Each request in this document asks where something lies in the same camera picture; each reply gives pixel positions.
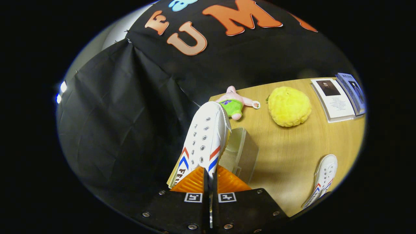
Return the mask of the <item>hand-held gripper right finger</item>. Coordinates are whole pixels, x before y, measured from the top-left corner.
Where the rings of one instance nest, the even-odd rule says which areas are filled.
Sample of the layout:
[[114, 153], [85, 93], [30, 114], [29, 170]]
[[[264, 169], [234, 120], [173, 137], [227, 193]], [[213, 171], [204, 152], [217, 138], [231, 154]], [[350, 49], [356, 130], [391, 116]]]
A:
[[250, 189], [222, 166], [213, 185], [214, 234], [271, 234], [290, 220], [264, 188]]

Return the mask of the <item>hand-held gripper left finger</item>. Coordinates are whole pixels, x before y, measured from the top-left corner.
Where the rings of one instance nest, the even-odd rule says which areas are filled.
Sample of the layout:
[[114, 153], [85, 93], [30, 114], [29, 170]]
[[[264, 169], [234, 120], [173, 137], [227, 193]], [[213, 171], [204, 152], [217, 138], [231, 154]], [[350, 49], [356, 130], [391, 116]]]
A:
[[202, 175], [202, 192], [166, 190], [157, 194], [146, 206], [131, 216], [135, 222], [157, 234], [208, 234], [210, 231], [210, 198], [205, 168], [195, 170]]

